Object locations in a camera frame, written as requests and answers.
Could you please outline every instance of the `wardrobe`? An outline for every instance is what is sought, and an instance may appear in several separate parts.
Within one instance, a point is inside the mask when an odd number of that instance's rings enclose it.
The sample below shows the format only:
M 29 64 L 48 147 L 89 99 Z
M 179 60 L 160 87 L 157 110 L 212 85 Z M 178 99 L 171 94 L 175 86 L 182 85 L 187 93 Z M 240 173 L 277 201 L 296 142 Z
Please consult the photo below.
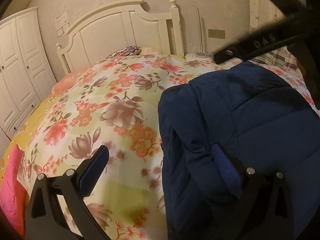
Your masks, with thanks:
M 10 139 L 57 83 L 44 51 L 37 8 L 0 21 L 0 127 Z

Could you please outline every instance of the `metal screw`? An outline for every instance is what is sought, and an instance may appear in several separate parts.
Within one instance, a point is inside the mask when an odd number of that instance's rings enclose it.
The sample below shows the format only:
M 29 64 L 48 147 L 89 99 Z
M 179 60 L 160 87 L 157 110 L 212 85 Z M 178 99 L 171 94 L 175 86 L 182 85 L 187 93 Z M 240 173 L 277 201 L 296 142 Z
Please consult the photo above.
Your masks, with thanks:
M 283 174 L 282 174 L 282 172 L 277 172 L 277 177 L 279 178 L 279 179 L 283 179 Z
M 229 56 L 233 56 L 233 52 L 231 50 L 227 50 L 226 54 L 229 55 Z
M 43 173 L 39 174 L 37 178 L 38 178 L 39 180 L 43 179 L 43 178 L 44 178 L 44 174 L 43 174 Z
M 75 170 L 74 169 L 70 169 L 66 171 L 66 175 L 67 176 L 72 176 L 73 174 L 75 174 Z
M 254 168 L 251 168 L 251 167 L 248 167 L 247 168 L 247 173 L 249 174 L 249 175 L 253 175 L 253 174 L 255 174 L 255 170 L 254 170 Z

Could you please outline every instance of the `floral bedspread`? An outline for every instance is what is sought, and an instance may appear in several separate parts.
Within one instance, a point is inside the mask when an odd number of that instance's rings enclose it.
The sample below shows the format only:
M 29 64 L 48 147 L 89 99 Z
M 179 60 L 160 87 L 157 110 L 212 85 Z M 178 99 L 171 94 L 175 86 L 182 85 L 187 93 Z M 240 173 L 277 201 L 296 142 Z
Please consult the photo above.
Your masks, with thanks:
M 60 176 L 105 145 L 109 162 L 92 194 L 84 199 L 88 209 L 113 240 L 166 239 L 157 116 L 161 93 L 238 63 L 216 65 L 173 55 L 144 55 L 102 60 L 69 74 L 59 83 L 59 91 L 53 89 L 39 107 L 41 117 L 27 121 L 25 126 L 32 122 L 33 130 L 19 132 L 18 137 L 25 134 L 29 139 L 18 181 L 30 195 L 38 174 Z M 261 66 L 284 78 L 313 106 L 294 70 Z M 71 230 L 79 234 L 63 198 L 59 200 Z

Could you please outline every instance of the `navy blue quilted garment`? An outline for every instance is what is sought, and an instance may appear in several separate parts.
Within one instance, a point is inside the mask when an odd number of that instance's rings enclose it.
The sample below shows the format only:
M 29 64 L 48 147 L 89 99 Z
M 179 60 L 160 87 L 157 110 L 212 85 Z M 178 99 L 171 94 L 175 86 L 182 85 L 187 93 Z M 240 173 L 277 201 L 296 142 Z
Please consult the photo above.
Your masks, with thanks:
M 241 195 L 216 143 L 244 167 L 281 171 L 295 237 L 304 230 L 320 205 L 320 118 L 286 81 L 243 62 L 167 89 L 158 112 L 169 240 L 218 228 Z

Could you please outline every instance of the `white wooden headboard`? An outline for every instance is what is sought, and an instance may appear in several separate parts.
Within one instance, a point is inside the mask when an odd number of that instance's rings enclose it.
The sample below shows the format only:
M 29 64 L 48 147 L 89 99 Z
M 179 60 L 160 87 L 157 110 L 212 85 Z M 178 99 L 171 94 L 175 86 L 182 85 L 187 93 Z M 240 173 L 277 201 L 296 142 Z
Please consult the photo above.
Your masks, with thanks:
M 170 0 L 170 12 L 150 14 L 144 0 L 119 0 L 98 7 L 78 19 L 66 33 L 68 45 L 57 44 L 65 73 L 87 67 L 127 46 L 152 47 L 170 54 L 167 20 L 172 20 L 176 54 L 184 56 L 179 9 Z

